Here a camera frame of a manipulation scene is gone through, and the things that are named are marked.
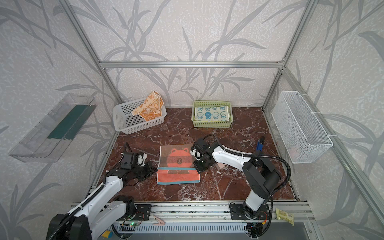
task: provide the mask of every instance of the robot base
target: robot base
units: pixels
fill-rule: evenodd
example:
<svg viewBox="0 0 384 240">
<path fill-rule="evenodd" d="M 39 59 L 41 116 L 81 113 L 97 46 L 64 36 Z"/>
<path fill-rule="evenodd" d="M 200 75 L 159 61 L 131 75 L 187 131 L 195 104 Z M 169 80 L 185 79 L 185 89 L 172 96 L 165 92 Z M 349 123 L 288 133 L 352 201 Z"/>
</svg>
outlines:
<svg viewBox="0 0 384 240">
<path fill-rule="evenodd" d="M 231 211 L 231 219 L 232 220 L 249 220 L 249 218 L 245 215 L 243 204 L 229 204 L 229 209 Z M 265 219 L 269 220 L 269 206 L 268 204 L 262 204 L 260 208 L 257 210 L 256 218 L 253 220 L 264 221 Z"/>
</svg>

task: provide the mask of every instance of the marble surface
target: marble surface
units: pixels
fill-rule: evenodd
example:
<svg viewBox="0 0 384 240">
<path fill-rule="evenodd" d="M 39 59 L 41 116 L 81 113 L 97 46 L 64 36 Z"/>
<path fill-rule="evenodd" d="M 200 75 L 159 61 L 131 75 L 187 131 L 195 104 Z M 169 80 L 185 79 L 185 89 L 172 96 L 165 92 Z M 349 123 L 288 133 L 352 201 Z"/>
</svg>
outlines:
<svg viewBox="0 0 384 240">
<path fill-rule="evenodd" d="M 263 153 L 277 155 L 261 108 L 232 108 L 232 111 L 234 121 L 229 129 L 194 128 L 191 108 L 167 108 L 163 124 L 130 135 L 120 133 L 104 170 L 110 170 L 121 158 L 125 142 L 129 143 L 134 152 L 147 153 L 147 160 L 157 167 L 161 145 L 192 144 L 210 133 L 215 133 L 223 145 L 245 152 L 254 152 L 257 140 L 265 136 Z M 273 163 L 284 178 L 281 163 Z M 245 200 L 250 187 L 244 173 L 232 167 L 220 172 L 213 166 L 201 173 L 200 183 L 175 185 L 157 185 L 154 174 L 134 187 L 123 188 L 118 195 L 132 196 L 135 201 Z M 273 199 L 294 198 L 289 184 L 273 196 Z"/>
</svg>

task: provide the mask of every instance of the folded towel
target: folded towel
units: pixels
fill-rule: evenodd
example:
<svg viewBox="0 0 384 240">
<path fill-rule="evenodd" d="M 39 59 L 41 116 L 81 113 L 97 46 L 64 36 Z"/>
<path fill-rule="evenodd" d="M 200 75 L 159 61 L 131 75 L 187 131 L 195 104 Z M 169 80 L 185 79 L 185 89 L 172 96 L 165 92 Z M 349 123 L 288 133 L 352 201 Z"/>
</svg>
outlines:
<svg viewBox="0 0 384 240">
<path fill-rule="evenodd" d="M 164 102 L 160 94 L 153 91 L 145 99 L 144 103 L 132 111 L 132 115 L 140 115 L 145 121 L 161 117 Z"/>
<path fill-rule="evenodd" d="M 229 121 L 228 106 L 197 107 L 195 121 Z"/>
<path fill-rule="evenodd" d="M 192 144 L 167 145 L 160 147 L 160 161 L 157 171 L 157 184 L 182 184 L 200 182 L 200 174 L 190 154 Z"/>
</svg>

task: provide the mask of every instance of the white wire mesh basket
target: white wire mesh basket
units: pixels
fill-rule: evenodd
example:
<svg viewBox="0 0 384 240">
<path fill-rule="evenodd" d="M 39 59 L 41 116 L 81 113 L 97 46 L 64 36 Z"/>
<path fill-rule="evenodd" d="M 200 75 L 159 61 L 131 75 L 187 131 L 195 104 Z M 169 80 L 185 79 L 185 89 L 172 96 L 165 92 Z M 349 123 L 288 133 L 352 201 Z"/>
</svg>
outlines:
<svg viewBox="0 0 384 240">
<path fill-rule="evenodd" d="M 272 117 L 293 163 L 314 162 L 333 146 L 315 114 L 299 92 L 280 93 Z"/>
<path fill-rule="evenodd" d="M 162 124 L 164 122 L 164 118 L 167 115 L 166 108 L 164 105 L 161 108 L 161 117 L 149 121 L 145 121 L 144 118 L 139 115 L 132 115 L 132 110 L 141 105 L 146 98 L 147 97 L 139 98 L 127 103 L 122 103 L 114 106 L 113 125 L 115 126 L 116 131 L 123 132 L 128 135 L 143 129 L 147 129 L 149 127 Z"/>
</svg>

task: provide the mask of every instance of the food wrapper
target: food wrapper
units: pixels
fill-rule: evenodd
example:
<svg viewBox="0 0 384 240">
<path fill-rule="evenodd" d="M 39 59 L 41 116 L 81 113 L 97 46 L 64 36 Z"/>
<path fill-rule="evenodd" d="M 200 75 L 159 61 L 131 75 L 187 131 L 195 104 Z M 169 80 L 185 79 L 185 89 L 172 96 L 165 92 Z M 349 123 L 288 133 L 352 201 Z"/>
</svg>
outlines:
<svg viewBox="0 0 384 240">
<path fill-rule="evenodd" d="M 288 212 L 284 212 L 283 210 L 276 209 L 276 216 L 277 219 L 281 220 L 286 220 L 287 222 L 291 223 L 292 226 L 295 225 L 295 215 L 294 214 L 289 214 Z"/>
</svg>

